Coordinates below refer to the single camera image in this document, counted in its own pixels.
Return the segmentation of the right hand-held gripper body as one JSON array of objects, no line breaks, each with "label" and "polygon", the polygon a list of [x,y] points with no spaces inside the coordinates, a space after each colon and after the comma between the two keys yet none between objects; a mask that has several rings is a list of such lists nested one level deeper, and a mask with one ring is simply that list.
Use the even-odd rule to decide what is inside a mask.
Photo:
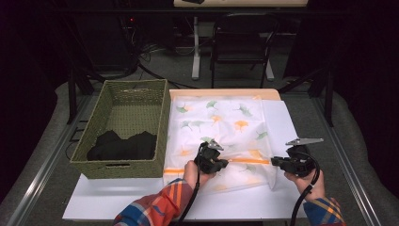
[{"label": "right hand-held gripper body", "polygon": [[323,142],[322,138],[296,138],[288,141],[291,148],[287,150],[288,157],[283,158],[280,168],[286,172],[305,177],[312,170],[318,169],[317,161],[310,155],[309,144]]}]

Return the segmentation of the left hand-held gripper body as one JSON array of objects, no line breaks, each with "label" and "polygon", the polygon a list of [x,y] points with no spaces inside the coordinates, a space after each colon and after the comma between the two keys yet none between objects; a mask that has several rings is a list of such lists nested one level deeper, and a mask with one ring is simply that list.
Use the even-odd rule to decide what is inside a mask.
[{"label": "left hand-held gripper body", "polygon": [[198,154],[195,158],[195,163],[199,169],[206,173],[212,174],[216,173],[222,169],[218,168],[220,151],[223,148],[214,140],[204,141],[200,144]]}]

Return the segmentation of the white leaf-print laundry bag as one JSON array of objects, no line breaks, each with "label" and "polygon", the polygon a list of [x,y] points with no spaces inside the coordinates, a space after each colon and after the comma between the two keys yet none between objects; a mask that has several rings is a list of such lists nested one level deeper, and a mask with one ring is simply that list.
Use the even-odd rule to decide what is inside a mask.
[{"label": "white leaf-print laundry bag", "polygon": [[187,161],[204,142],[219,144],[226,168],[215,173],[203,193],[227,192],[267,185],[274,187],[277,168],[271,164],[264,101],[250,96],[178,96],[172,100],[164,183],[181,177]]}]

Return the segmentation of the black cloth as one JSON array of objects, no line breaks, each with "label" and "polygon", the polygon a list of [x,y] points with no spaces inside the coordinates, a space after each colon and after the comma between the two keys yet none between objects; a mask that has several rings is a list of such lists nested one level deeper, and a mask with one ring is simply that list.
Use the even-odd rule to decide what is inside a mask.
[{"label": "black cloth", "polygon": [[93,160],[151,160],[155,154],[157,135],[147,131],[122,139],[113,130],[97,137],[87,153]]}]

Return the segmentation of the green woven basket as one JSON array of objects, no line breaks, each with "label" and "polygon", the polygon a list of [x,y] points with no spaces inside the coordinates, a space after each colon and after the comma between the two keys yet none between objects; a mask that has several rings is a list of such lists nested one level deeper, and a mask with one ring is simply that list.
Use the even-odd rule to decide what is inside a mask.
[{"label": "green woven basket", "polygon": [[[160,178],[168,140],[170,96],[165,79],[105,81],[71,164],[89,179]],[[127,139],[142,132],[156,136],[153,158],[88,160],[97,138],[107,131]]]}]

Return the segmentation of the person's left hand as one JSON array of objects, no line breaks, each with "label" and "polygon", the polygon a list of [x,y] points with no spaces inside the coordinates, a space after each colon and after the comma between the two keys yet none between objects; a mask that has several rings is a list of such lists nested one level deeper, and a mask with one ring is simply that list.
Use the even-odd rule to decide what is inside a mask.
[{"label": "person's left hand", "polygon": [[203,172],[198,172],[198,166],[193,160],[189,160],[184,166],[184,180],[190,185],[191,188],[196,187],[197,181],[199,181],[199,186],[203,187],[206,183],[215,177],[215,173],[206,174]]}]

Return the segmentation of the person's right hand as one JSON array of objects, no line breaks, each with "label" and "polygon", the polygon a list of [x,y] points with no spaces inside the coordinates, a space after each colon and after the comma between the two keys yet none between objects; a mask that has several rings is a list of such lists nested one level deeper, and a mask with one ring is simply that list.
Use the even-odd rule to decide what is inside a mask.
[{"label": "person's right hand", "polygon": [[[311,183],[316,170],[314,169],[306,177],[298,177],[295,174],[285,172],[284,176],[291,182],[293,182],[299,193],[302,193],[307,186]],[[324,198],[326,196],[325,183],[324,183],[324,173],[320,171],[319,178],[317,182],[313,185],[311,191],[305,197],[306,202],[310,202],[319,198]]]}]

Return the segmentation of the black metal stand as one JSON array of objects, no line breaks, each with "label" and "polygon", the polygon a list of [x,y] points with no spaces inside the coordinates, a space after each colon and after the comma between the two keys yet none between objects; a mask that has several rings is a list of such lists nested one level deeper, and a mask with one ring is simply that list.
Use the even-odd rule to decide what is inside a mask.
[{"label": "black metal stand", "polygon": [[84,95],[91,95],[94,91],[93,86],[89,81],[89,73],[84,69],[72,69],[68,78],[68,92],[69,92],[69,119],[68,124],[71,124],[77,114],[77,99],[76,89]]},{"label": "black metal stand", "polygon": [[278,89],[279,93],[288,92],[307,80],[311,80],[311,85],[307,91],[308,95],[313,97],[319,97],[324,94],[324,118],[327,124],[332,127],[332,102],[333,102],[333,82],[334,77],[331,70],[327,68],[320,68],[311,73],[308,73],[302,77],[297,78],[294,82]]}]

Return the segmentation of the wooden desk with white legs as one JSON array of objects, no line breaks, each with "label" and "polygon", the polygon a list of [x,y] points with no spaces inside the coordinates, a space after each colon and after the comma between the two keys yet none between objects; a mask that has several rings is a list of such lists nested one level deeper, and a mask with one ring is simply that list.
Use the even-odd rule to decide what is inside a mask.
[{"label": "wooden desk with white legs", "polygon": [[[175,8],[301,8],[307,6],[308,1],[309,0],[205,0],[199,5],[182,0],[173,0],[173,6]],[[194,57],[191,77],[193,80],[198,80],[200,78],[199,22],[197,16],[194,17]]]}]

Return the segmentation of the white board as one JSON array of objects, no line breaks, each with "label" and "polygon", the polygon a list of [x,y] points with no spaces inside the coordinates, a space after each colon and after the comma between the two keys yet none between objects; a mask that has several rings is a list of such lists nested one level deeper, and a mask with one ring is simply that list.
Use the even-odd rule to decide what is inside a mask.
[{"label": "white board", "polygon": [[[286,143],[297,138],[291,116],[283,101],[265,101],[271,149],[286,155]],[[68,220],[112,220],[132,201],[155,194],[162,188],[160,178],[97,179],[81,175],[63,218]],[[201,191],[185,219],[187,221],[239,221],[286,219],[292,215],[299,193],[295,184],[277,171],[274,187],[254,186],[220,193]]]}]

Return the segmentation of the aluminium rail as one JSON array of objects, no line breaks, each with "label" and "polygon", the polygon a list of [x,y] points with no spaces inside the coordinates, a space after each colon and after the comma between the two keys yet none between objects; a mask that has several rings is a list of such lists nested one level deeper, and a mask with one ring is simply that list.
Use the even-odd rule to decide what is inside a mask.
[{"label": "aluminium rail", "polygon": [[381,226],[381,222],[375,213],[375,209],[373,208],[370,199],[365,192],[364,186],[361,184],[359,177],[346,154],[338,134],[325,119],[323,103],[318,98],[312,99],[311,102],[317,111],[318,118],[322,120],[322,123],[327,130],[327,136],[332,142],[338,163],[366,225]]},{"label": "aluminium rail", "polygon": [[0,217],[5,220],[3,226],[25,225],[27,217],[67,147],[75,126],[87,111],[91,99],[90,95],[78,97],[76,116],[71,123],[68,123],[69,101],[65,95],[58,95],[56,109],[38,145],[5,200],[0,204]]}]

